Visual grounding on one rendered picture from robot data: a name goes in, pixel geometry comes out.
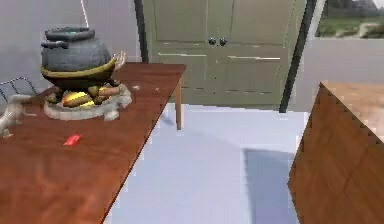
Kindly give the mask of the light brown wooden cabinet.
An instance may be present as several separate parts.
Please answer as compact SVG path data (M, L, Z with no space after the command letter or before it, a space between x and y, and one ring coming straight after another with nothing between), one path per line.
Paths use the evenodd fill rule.
M319 84L288 189L299 224L384 224L384 84Z

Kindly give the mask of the red-brown wooden table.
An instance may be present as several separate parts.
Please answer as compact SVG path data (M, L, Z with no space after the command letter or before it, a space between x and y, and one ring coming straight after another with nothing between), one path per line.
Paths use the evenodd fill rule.
M27 102L35 116L0 137L0 224L102 224L185 69L125 64L114 76L132 102L109 122L50 119L43 94Z

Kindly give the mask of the olive green double door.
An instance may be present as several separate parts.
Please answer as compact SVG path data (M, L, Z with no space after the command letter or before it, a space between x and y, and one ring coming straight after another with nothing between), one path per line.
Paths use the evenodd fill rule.
M186 66L184 103L287 111L317 0L133 1L142 59Z

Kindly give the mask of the small red flat piece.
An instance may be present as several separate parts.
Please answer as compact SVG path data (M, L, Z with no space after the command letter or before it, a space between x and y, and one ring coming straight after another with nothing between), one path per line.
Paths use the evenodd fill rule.
M80 134L74 134L69 136L66 141L63 143L64 146L73 146L78 143L80 140L81 135Z

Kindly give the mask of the clear glass utensil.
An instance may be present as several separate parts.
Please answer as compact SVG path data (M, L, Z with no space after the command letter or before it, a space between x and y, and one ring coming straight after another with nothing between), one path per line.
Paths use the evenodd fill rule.
M126 53L124 51L120 51L118 53L113 54L113 58L115 59L115 69L119 70L125 63Z

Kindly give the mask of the window with green view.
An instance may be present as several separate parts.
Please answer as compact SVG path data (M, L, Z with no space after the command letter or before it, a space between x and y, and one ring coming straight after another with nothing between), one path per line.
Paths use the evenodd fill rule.
M384 0L325 0L315 36L384 39Z

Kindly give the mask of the grey cauldron on campfire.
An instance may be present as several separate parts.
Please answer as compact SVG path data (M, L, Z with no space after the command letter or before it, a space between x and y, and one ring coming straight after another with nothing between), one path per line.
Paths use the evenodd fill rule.
M41 74L55 87L44 105L48 117L112 121L132 102L126 85L113 78L115 59L94 29L47 30L41 47Z

